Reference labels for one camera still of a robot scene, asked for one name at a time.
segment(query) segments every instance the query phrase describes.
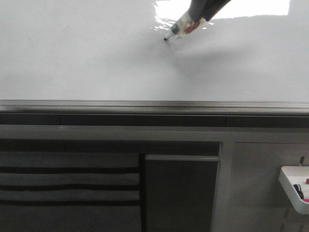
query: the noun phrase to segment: white shelf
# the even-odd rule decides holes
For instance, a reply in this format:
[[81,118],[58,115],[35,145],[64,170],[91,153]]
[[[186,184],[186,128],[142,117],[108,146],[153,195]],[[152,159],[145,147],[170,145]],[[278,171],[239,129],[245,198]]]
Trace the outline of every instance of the white shelf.
[[300,214],[309,214],[309,203],[302,200],[293,185],[300,184],[303,193],[309,196],[309,185],[306,179],[309,178],[309,167],[302,166],[283,166],[279,175],[279,181],[288,195],[293,207]]

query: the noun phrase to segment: whiteboard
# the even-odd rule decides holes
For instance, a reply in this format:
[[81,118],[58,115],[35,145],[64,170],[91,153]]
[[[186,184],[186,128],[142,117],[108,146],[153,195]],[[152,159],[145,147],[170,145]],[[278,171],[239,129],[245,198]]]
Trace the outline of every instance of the whiteboard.
[[309,102],[307,0],[232,0],[165,42],[181,2],[0,0],[0,99]]

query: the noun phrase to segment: black stripe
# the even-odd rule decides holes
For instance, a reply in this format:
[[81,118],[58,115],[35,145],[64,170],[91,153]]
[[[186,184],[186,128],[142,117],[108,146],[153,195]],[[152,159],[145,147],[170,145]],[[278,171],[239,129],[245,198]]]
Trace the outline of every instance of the black stripe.
[[64,184],[47,186],[15,186],[0,185],[0,190],[5,191],[57,191],[68,189],[107,190],[107,191],[137,191],[139,185],[89,185],[89,184]]
[[12,174],[130,174],[139,173],[138,167],[128,168],[32,168],[32,167],[0,167],[0,173]]
[[140,167],[140,221],[141,231],[147,231],[147,207],[146,207],[146,166],[145,154],[139,154]]
[[62,125],[224,127],[224,116],[60,115]]
[[140,205],[140,201],[10,201],[0,200],[0,205],[19,205],[19,206],[66,206],[66,205],[85,205],[85,206],[135,206]]

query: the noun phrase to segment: metal ledge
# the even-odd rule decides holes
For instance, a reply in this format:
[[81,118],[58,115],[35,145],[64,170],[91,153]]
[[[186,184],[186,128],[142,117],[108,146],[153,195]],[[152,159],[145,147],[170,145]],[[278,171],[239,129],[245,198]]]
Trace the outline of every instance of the metal ledge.
[[146,155],[146,160],[219,162],[219,156]]
[[309,116],[309,102],[0,100],[0,113]]

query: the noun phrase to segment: cabinet door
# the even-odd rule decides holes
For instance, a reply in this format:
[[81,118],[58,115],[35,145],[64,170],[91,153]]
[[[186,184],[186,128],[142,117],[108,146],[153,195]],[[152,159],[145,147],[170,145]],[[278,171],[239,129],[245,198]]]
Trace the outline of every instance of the cabinet door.
[[218,162],[187,157],[146,156],[147,232],[210,231]]

